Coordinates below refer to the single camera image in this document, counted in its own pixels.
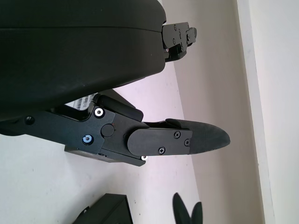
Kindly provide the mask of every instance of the silver screw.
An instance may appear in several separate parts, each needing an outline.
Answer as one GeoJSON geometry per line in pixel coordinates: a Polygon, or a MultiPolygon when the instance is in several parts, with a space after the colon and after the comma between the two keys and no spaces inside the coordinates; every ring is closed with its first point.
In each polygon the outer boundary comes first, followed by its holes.
{"type": "Polygon", "coordinates": [[[91,135],[87,134],[83,137],[82,141],[86,145],[91,145],[93,143],[93,137],[91,135]]]}
{"type": "Polygon", "coordinates": [[[190,145],[190,139],[186,139],[185,142],[184,142],[184,145],[189,146],[190,145]]]}
{"type": "Polygon", "coordinates": [[[159,150],[158,150],[158,153],[160,155],[163,155],[165,153],[165,148],[164,147],[160,147],[159,150]]]}
{"type": "Polygon", "coordinates": [[[104,115],[104,110],[102,108],[97,108],[94,110],[94,115],[96,117],[102,117],[104,115]]]}

